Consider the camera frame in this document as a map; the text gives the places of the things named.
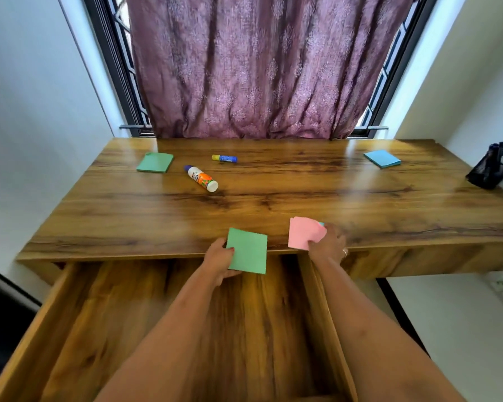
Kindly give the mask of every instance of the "black mesh pen holder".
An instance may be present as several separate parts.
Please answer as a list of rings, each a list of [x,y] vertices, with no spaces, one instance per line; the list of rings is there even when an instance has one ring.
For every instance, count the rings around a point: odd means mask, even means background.
[[[483,189],[493,189],[503,180],[503,155],[499,164],[499,170],[491,172],[487,167],[487,156],[477,163],[469,174],[466,175],[468,182]]]

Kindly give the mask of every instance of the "green sticky note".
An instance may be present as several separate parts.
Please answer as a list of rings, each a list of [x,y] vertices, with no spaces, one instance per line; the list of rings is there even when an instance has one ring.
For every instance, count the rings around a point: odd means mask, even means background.
[[[136,168],[141,172],[166,172],[169,164],[173,161],[172,154],[164,154],[161,152],[148,152],[140,165]]]
[[[227,248],[234,248],[235,254],[229,266],[230,270],[266,273],[267,239],[264,234],[230,228],[227,236]]]

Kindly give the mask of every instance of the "open drawer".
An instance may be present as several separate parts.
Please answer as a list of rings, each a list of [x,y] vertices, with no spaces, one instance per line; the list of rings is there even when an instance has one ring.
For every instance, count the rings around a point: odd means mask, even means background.
[[[0,376],[0,402],[92,401],[161,318],[200,259],[67,264]],[[307,257],[215,289],[183,400],[353,400]]]

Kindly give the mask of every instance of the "sticky note pad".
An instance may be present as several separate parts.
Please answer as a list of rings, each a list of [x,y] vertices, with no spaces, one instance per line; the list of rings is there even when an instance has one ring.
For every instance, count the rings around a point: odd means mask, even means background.
[[[235,254],[229,266],[230,270],[266,273],[267,239],[264,234],[230,228],[227,236],[227,248],[234,248]]]
[[[380,168],[388,168],[390,166],[399,165],[401,160],[391,155],[385,149],[381,149],[378,151],[367,152],[364,154],[369,161],[375,163]]]
[[[319,242],[326,235],[326,227],[308,217],[293,217],[288,226],[288,246],[309,250],[308,241]]]
[[[166,172],[169,164],[173,161],[172,154],[164,154],[161,152],[148,152],[140,165],[136,168],[141,172]]]

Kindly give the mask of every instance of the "patterned curtain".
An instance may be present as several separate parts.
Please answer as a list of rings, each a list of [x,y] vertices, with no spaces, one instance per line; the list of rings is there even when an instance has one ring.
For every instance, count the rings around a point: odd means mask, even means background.
[[[127,0],[162,138],[346,138],[413,0]]]

